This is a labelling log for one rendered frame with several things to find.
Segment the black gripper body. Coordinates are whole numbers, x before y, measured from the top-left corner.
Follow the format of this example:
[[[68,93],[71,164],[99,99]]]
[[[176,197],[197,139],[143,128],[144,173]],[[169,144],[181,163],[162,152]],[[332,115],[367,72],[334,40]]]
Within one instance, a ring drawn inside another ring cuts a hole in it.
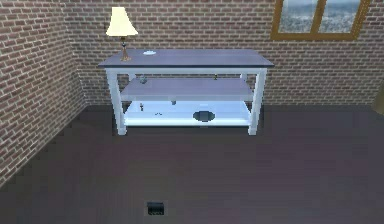
[[[147,214],[150,216],[162,216],[165,214],[165,205],[163,202],[148,202]]]

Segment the dark grey round dish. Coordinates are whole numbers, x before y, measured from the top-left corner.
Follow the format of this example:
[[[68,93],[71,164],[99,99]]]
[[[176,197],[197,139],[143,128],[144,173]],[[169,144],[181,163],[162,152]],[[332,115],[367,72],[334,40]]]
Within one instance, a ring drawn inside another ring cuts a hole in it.
[[[201,122],[209,122],[215,118],[215,114],[211,111],[197,111],[193,114],[193,118]]]

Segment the white table with shelves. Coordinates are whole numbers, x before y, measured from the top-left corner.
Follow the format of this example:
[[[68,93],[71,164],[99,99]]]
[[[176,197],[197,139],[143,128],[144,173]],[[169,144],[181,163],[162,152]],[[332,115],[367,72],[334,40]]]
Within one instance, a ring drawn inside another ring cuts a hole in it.
[[[121,61],[118,53],[99,64],[107,75],[118,134],[135,126],[240,126],[250,135],[257,133],[272,62],[252,49],[144,51],[130,49],[129,61]],[[140,83],[142,75],[145,84]],[[215,118],[197,121],[197,111],[211,111]],[[158,112],[164,115],[155,116]]]

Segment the cream shade table lamp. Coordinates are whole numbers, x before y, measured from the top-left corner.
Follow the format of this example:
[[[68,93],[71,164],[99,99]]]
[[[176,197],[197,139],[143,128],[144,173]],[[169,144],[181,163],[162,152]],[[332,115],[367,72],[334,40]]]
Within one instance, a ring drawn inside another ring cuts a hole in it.
[[[109,26],[106,35],[109,37],[119,37],[122,45],[121,61],[129,61],[126,50],[126,38],[128,36],[137,35],[138,32],[132,25],[124,7],[113,7],[110,17]]]

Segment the olive brown furniture edge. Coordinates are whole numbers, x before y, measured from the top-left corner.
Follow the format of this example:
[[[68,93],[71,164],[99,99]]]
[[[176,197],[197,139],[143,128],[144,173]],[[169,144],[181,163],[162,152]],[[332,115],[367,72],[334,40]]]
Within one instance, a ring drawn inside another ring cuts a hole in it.
[[[373,101],[372,109],[378,114],[384,115],[384,83],[379,88]]]

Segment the brown framed window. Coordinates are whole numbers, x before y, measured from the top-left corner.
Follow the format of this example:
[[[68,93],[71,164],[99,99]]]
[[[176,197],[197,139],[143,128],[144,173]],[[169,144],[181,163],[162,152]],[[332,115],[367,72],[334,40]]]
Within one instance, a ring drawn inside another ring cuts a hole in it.
[[[369,5],[370,0],[276,0],[270,38],[356,40]]]

